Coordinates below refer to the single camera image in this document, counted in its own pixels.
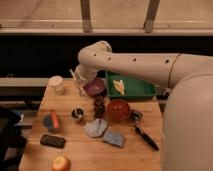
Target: black chair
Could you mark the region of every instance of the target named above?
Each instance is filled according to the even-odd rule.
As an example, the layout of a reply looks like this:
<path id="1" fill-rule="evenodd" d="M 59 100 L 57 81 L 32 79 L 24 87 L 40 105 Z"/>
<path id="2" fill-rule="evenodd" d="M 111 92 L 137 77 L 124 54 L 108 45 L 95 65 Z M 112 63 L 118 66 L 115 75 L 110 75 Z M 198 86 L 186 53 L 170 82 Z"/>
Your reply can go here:
<path id="1" fill-rule="evenodd" d="M 21 130 L 15 126 L 21 117 L 14 112 L 0 107 L 0 170 L 7 170 L 12 165 L 18 165 L 21 157 L 15 156 L 5 160 L 8 148 L 24 148 L 26 138 L 21 135 Z"/>

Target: gray cloth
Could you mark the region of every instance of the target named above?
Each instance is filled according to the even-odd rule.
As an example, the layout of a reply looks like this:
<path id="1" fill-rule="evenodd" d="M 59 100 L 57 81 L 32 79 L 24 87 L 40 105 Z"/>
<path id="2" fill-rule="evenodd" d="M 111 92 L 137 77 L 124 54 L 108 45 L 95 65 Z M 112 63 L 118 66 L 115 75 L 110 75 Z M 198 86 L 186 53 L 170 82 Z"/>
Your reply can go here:
<path id="1" fill-rule="evenodd" d="M 103 135 L 105 129 L 108 126 L 108 122 L 104 119 L 95 119 L 92 122 L 87 122 L 84 126 L 84 130 L 90 137 L 96 138 Z"/>
<path id="2" fill-rule="evenodd" d="M 123 147 L 124 137 L 118 132 L 106 130 L 103 136 L 103 141 L 111 145 Z"/>

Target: black tongs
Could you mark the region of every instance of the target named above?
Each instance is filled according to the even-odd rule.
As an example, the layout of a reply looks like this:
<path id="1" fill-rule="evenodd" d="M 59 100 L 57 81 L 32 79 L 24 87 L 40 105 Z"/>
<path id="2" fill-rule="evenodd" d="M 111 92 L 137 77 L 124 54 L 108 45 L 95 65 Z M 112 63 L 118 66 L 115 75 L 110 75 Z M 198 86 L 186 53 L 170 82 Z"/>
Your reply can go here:
<path id="1" fill-rule="evenodd" d="M 142 113 L 140 111 L 137 110 L 132 110 L 130 117 L 131 119 L 134 121 L 134 128 L 135 128 L 135 132 L 137 134 L 139 134 L 147 143 L 149 143 L 149 145 L 156 151 L 159 150 L 157 144 L 152 140 L 152 138 L 147 135 L 142 128 L 139 126 L 139 121 L 142 117 Z"/>

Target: black handle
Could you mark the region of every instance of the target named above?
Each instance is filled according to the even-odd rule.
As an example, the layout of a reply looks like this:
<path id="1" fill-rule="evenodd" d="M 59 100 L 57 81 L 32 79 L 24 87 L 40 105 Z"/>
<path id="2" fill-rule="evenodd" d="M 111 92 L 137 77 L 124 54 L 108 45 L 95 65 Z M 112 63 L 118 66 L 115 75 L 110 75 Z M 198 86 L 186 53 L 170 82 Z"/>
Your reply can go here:
<path id="1" fill-rule="evenodd" d="M 148 136 L 146 133 L 141 134 L 141 136 L 144 138 L 144 140 L 146 140 L 146 142 L 148 142 L 153 149 L 155 149 L 156 151 L 159 150 L 158 146 L 155 144 L 155 142 L 150 138 L 150 136 Z"/>
<path id="2" fill-rule="evenodd" d="M 148 142 L 149 145 L 151 145 L 152 148 L 153 148 L 154 150 L 156 150 L 156 151 L 159 150 L 157 144 L 152 140 L 152 138 L 151 138 L 149 135 L 147 135 L 145 132 L 142 133 L 142 131 L 140 130 L 140 128 L 138 128 L 137 126 L 135 126 L 135 131 L 136 131 L 137 134 L 140 134 L 141 137 L 142 137 L 146 142 Z"/>

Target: wooden table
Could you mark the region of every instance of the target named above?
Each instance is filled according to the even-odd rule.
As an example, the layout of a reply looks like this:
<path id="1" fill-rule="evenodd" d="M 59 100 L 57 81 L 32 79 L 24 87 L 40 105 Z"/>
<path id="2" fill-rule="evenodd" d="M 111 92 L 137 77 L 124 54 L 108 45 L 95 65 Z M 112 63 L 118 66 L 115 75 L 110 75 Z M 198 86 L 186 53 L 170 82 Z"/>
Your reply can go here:
<path id="1" fill-rule="evenodd" d="M 65 93 L 54 94 L 47 86 L 39 111 L 33 123 L 21 163 L 20 171 L 48 171 L 54 157 L 66 155 L 71 161 L 72 171 L 160 171 L 160 151 L 154 151 L 138 136 L 130 121 L 121 123 L 110 121 L 108 129 L 120 132 L 125 137 L 123 148 L 102 142 L 102 138 L 89 137 L 83 128 L 74 122 L 71 111 L 76 108 L 84 110 L 84 120 L 93 120 L 93 98 L 80 97 L 72 80 L 64 81 Z M 141 126 L 160 147 L 162 117 L 156 99 L 129 102 L 134 109 L 143 112 Z M 51 109 L 59 117 L 61 128 L 54 134 L 42 124 L 42 120 Z M 66 139 L 63 149 L 40 145 L 43 134 L 61 136 Z"/>

